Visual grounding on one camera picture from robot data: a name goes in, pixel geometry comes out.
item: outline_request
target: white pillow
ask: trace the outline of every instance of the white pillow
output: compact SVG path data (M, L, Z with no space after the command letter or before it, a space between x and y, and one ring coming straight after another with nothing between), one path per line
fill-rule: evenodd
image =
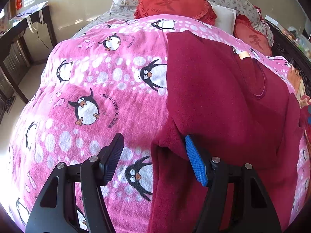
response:
M210 1L208 2L212 5L213 11L217 15L215 26L228 34L233 35L236 10L217 5Z

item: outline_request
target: dark red blanket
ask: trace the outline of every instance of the dark red blanket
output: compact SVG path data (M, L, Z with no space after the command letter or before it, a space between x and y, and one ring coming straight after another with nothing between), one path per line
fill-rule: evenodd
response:
M228 164L251 163L285 229L306 125L295 96L268 68L251 58L241 60L230 46L189 31L167 37L169 118L151 148L148 232L190 233L198 219L207 189L188 160L187 134L196 134L212 156Z

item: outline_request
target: black cable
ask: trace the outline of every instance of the black cable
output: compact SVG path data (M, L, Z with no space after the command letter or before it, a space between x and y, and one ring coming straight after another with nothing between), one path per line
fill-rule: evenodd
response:
M40 39L39 34L38 34L38 21L36 21L36 23L37 23L37 35L38 35L38 39L45 45L45 43Z

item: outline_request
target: wooden table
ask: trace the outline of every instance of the wooden table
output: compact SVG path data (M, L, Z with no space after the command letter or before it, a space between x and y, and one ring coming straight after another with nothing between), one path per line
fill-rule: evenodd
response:
M51 19L51 14L50 14L50 8L49 6L45 6L42 8L42 14L44 18L44 23L46 24L50 36L50 40L52 43L53 48L57 45L56 37L55 37L55 32L53 29L53 24L52 24L52 19ZM38 22L40 23L40 17L39 17L39 12L36 11L33 14L30 15L32 23ZM19 89L18 85L15 83L13 80L12 76L10 75L9 71L4 65L4 60L5 58L9 55L10 53L10 48L12 43L16 41L16 39L19 37L19 34L22 33L24 30L28 28L28 23L27 19L24 18L22 19L17 25L12 27L10 30L8 30L1 38L0 38L0 71L4 75L4 78L6 81L10 84L10 86L13 88L15 93L22 99L22 101L27 104L28 99L24 95L24 93ZM26 42L24 40L24 37L19 37L19 40L21 41L23 47L24 47L24 52L26 55L26 58L28 59L30 64L33 64L34 61L30 55L30 52L26 46ZM6 95L0 90L0 97L6 101L7 97Z
M274 44L272 46L273 56L283 56L298 71L304 82L306 94L311 94L311 61L307 56L289 40L276 26L270 25L270 29L274 35Z

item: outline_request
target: dark wooden bed frame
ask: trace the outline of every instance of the dark wooden bed frame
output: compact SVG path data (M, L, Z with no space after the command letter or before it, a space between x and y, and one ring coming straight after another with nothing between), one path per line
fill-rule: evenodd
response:
M270 24L270 29L274 35L274 44L272 46L273 56L283 56L291 63L300 73L306 94L311 93L311 61L291 42L283 33L274 25Z

